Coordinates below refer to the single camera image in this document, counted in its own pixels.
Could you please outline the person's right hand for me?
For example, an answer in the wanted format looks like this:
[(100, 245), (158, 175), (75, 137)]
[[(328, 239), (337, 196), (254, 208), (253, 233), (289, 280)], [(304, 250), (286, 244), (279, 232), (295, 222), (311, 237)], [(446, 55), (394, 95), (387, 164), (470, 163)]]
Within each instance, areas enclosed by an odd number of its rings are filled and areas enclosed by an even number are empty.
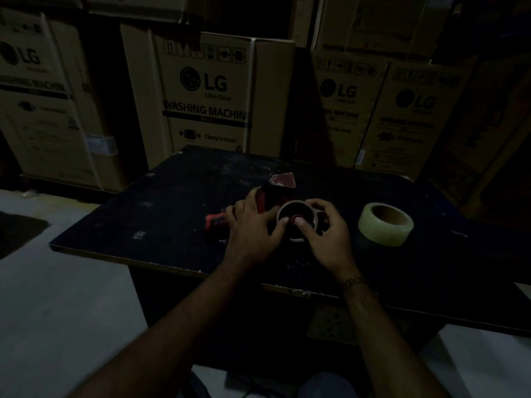
[(317, 261), (333, 274), (342, 289), (365, 283), (354, 261), (347, 223), (333, 203), (318, 198), (306, 200), (306, 203), (322, 208), (329, 223), (328, 230), (317, 234), (313, 244), (309, 243)]

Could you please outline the person's left hand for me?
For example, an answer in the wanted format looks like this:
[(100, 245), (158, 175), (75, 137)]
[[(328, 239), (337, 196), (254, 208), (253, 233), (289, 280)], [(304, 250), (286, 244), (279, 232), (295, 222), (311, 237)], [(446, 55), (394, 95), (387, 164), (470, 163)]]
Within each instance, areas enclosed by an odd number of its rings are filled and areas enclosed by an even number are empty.
[(244, 200), (226, 208), (230, 234), (226, 252), (220, 265), (224, 271), (242, 275), (265, 260), (277, 249), (268, 247), (268, 225), (276, 218), (278, 206), (262, 214), (256, 207), (253, 188)]

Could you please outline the tape roll with dark core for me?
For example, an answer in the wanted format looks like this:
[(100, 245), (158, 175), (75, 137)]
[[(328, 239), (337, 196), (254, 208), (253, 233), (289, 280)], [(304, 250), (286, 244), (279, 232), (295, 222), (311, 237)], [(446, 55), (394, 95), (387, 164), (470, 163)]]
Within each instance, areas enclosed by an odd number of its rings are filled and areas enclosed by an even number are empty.
[(288, 218), (284, 233), (285, 238), (291, 242), (305, 242), (306, 239), (296, 226), (295, 219), (304, 219), (316, 231), (319, 225), (318, 212), (316, 208), (311, 207), (303, 200), (290, 200), (279, 208), (275, 219), (278, 223), (282, 222), (284, 218)]

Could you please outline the red black tape dispenser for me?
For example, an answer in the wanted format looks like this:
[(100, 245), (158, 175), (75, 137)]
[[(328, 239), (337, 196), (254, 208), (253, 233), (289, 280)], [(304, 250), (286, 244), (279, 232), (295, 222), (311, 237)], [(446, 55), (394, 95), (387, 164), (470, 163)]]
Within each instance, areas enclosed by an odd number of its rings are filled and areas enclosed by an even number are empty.
[[(269, 176), (269, 180), (256, 192), (256, 207), (262, 214), (275, 206), (281, 207), (295, 200), (296, 180), (292, 172), (278, 172)], [(208, 214), (205, 217), (205, 231), (227, 227), (227, 214)]]

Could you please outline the person's right forearm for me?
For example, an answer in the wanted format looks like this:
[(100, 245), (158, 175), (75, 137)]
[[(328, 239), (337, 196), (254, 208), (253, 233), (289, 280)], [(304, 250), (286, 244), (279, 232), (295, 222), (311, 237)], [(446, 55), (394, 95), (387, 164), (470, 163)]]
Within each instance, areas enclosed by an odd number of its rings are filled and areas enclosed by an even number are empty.
[(342, 291), (374, 398), (450, 398), (366, 284)]

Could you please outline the person's left forearm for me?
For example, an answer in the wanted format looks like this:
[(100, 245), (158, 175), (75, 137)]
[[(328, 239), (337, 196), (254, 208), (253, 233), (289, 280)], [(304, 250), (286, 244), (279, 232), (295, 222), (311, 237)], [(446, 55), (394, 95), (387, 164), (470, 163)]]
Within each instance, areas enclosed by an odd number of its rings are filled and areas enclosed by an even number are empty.
[(232, 300), (245, 261), (225, 259), (167, 315), (77, 387), (69, 398), (176, 397), (205, 337)]

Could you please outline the clear tape roll cardboard core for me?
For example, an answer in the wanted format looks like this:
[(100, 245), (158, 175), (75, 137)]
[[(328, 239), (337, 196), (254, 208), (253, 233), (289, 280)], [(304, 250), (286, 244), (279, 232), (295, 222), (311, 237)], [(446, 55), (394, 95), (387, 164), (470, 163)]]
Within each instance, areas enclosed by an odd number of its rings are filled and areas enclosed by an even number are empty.
[(368, 240), (385, 247), (400, 247), (414, 229), (413, 219), (404, 211), (385, 203), (364, 206), (358, 229)]

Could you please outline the stack of cardboard appliance boxes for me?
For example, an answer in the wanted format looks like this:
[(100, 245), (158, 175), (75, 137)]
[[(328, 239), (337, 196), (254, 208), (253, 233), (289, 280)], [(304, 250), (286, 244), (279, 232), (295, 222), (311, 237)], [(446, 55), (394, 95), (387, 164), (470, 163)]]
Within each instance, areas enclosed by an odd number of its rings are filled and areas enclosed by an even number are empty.
[(0, 0), (0, 172), (116, 193), (188, 145), (531, 227), (531, 0)]

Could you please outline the person's trousers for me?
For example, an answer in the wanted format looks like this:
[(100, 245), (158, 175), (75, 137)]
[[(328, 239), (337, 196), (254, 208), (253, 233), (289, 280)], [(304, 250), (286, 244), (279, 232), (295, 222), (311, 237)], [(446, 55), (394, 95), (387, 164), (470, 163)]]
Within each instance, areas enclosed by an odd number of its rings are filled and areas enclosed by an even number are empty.
[(347, 379), (334, 373), (315, 374), (298, 386), (231, 373), (227, 378), (245, 391), (230, 398), (360, 398)]

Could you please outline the dark floor mat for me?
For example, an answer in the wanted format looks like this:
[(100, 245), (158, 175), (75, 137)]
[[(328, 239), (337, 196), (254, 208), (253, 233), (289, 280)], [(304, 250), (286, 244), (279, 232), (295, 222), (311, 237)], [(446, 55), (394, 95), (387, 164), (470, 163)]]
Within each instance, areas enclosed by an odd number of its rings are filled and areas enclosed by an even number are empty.
[(42, 234), (50, 224), (42, 219), (0, 211), (0, 261)]

